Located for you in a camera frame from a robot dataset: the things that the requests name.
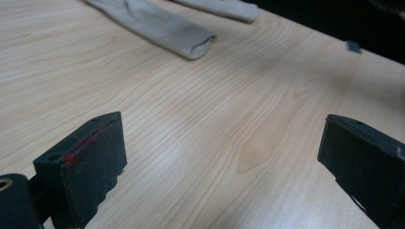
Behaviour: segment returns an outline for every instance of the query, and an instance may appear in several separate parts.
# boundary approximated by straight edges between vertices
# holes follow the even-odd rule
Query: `wooden table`
[[[405,67],[261,11],[184,60],[71,0],[0,3],[0,173],[122,111],[128,165],[86,228],[376,228],[316,160],[327,114],[405,141]]]

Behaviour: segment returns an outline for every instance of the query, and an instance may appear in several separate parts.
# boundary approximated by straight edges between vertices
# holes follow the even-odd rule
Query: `red mark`
[[[97,138],[94,135],[85,140],[85,143],[88,143],[88,144],[92,144],[92,143],[96,143],[96,142],[97,142]]]
[[[63,160],[65,161],[65,163],[68,166],[72,166],[75,164],[75,154],[74,153],[70,153],[68,155],[66,155]]]

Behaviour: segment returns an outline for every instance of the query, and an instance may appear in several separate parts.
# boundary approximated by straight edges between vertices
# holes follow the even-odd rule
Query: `black object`
[[[361,48],[360,45],[357,42],[354,41],[346,41],[346,44],[348,46],[348,50],[351,52],[355,53],[361,53]]]
[[[0,176],[0,227],[84,228],[126,165],[120,113],[86,122],[33,165],[36,175]]]
[[[405,65],[405,21],[397,14],[379,10],[372,0],[246,0],[289,20],[342,41],[352,40],[364,50],[385,56]],[[383,2],[405,0],[373,0],[393,10]]]
[[[405,228],[405,145],[344,116],[328,115],[318,160],[379,228]]]

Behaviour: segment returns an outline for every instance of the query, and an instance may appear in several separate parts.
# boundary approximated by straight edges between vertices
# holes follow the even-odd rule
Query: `gray cloth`
[[[246,23],[252,23],[259,17],[259,8],[255,4],[240,0],[174,0],[197,10],[207,11],[219,16],[229,17]]]
[[[167,50],[193,60],[203,56],[212,31],[143,0],[86,0],[120,25]]]

